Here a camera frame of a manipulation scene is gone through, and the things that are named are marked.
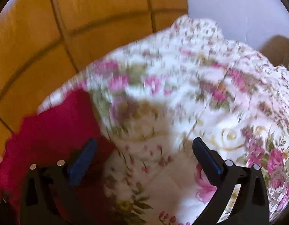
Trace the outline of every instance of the brown object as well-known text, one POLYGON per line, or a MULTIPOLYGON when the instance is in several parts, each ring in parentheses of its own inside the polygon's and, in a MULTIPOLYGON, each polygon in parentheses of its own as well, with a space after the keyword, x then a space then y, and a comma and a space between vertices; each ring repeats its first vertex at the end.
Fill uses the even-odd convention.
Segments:
POLYGON ((8 128, 75 73, 186 13, 187 0, 9 0, 0 13, 0 153, 8 128))

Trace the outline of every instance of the blue gripper pad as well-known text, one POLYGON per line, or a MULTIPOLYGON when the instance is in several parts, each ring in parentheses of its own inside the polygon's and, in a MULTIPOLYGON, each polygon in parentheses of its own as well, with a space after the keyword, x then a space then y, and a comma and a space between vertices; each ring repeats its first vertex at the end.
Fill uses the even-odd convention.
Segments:
POLYGON ((199 137, 193 140, 192 151, 201 164, 209 182, 219 187, 222 183, 224 160, 216 151, 210 150, 199 137))
POLYGON ((68 169, 68 184, 70 187, 77 186, 81 183, 82 178, 87 172, 93 158, 97 152, 97 142, 95 139, 89 139, 81 150, 75 162, 68 169))

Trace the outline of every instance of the floral bedsheet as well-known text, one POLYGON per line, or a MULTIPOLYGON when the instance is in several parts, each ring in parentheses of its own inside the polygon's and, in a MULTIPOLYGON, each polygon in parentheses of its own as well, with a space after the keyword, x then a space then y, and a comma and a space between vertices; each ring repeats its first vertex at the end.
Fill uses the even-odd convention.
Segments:
POLYGON ((262 167, 271 220, 289 202, 289 72, 225 40, 214 21, 185 15, 114 50, 39 111, 75 88, 90 93, 101 130, 117 147, 105 166, 105 194, 123 224, 195 221, 216 191, 192 153, 196 137, 224 160, 262 167))

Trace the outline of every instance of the red fabric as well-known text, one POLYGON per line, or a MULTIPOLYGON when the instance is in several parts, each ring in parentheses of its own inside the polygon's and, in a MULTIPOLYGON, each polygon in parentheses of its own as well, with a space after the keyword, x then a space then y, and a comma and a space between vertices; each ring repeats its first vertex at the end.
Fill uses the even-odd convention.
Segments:
MULTIPOLYGON (((89 94, 83 90, 70 92, 59 106, 24 118, 19 133, 13 134, 6 143, 5 156, 0 163, 0 194, 8 191, 10 204, 19 211, 22 184, 30 165, 35 163, 45 167, 60 159, 66 160, 91 137, 97 140, 98 147, 90 171, 100 171, 114 145, 101 136, 89 94)), ((101 181, 101 175, 97 174, 80 192, 103 199, 101 181)), ((105 208, 101 206, 92 212, 103 214, 105 208)))

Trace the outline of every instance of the mattress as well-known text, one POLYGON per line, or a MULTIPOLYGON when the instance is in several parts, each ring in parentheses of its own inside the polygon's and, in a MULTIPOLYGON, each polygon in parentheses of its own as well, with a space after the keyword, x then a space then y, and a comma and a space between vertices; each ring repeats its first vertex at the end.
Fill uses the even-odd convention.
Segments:
MULTIPOLYGON (((117 147, 104 175, 118 222, 196 220, 216 192, 193 155, 196 137, 224 160, 262 167, 271 221, 287 206, 289 72, 225 40, 216 22, 184 15, 110 52, 48 96, 39 112, 77 88, 89 92, 102 133, 117 147)), ((236 186, 219 221, 238 192, 236 186)))

